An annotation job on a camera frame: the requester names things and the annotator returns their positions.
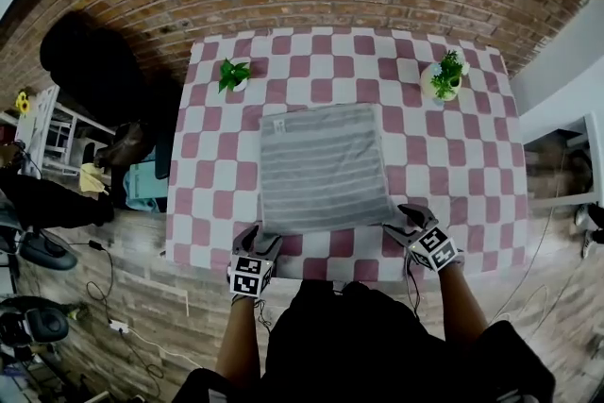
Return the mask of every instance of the striped towel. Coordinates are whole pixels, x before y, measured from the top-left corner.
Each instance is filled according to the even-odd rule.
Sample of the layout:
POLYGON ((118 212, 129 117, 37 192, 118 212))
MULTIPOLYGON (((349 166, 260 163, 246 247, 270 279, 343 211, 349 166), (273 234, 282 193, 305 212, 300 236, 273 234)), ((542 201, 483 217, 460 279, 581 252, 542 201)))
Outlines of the striped towel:
POLYGON ((393 216, 371 105, 265 116, 260 129, 266 232, 339 230, 393 216))

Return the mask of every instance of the checkered tablecloth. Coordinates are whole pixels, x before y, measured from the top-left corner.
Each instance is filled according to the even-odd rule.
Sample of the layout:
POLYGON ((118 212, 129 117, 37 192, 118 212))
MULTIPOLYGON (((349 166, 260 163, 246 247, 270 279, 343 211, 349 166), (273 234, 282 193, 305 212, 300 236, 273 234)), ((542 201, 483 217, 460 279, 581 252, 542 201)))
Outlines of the checkered tablecloth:
MULTIPOLYGON (((428 205, 466 251, 466 273, 524 262, 524 151, 499 52, 338 27, 248 31, 193 45, 172 155, 167 258, 225 270, 235 235, 260 219, 260 117, 344 103, 376 105, 390 197, 428 205), (444 104, 426 98, 420 73, 456 46, 471 65, 459 96, 444 104), (244 91, 218 93, 225 58, 251 63, 244 91)), ((277 275, 399 280, 402 254, 380 227, 291 236, 277 275)))

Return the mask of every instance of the power strip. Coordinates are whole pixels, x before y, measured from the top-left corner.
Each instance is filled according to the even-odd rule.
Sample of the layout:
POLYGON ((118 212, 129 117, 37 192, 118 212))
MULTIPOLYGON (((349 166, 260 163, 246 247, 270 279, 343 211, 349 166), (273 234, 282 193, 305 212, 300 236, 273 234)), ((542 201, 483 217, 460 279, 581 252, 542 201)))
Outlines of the power strip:
POLYGON ((114 331, 121 332, 122 334, 128 334, 128 332, 130 332, 128 324, 121 323, 120 321, 115 321, 114 319, 111 320, 111 324, 109 324, 109 327, 114 331))

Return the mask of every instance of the person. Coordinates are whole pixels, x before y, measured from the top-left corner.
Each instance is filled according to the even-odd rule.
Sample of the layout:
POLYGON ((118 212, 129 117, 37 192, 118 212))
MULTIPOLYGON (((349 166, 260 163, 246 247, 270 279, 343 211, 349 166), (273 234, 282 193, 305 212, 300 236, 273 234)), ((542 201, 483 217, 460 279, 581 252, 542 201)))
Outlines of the person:
POLYGON ((581 256, 584 259, 589 256, 590 250, 596 243, 604 243, 604 209, 593 203, 581 205, 575 213, 575 225, 581 227, 588 219, 597 225, 598 230, 585 231, 581 248, 581 256))
POLYGON ((303 280, 270 333, 262 377, 255 300, 236 295, 215 372, 192 371, 174 402, 552 401, 554 377, 509 322, 488 327, 461 265, 438 275, 445 341, 380 291, 303 280))

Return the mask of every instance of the plant leaf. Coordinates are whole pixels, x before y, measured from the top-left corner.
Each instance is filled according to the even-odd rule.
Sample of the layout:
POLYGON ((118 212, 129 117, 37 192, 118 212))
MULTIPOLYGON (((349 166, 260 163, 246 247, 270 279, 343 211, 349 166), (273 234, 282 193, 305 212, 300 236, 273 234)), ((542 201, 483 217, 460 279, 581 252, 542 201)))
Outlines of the plant leaf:
POLYGON ((225 62, 223 62, 222 66, 220 66, 220 74, 221 75, 226 75, 228 73, 230 73, 233 69, 233 64, 230 62, 230 60, 225 59, 225 62))

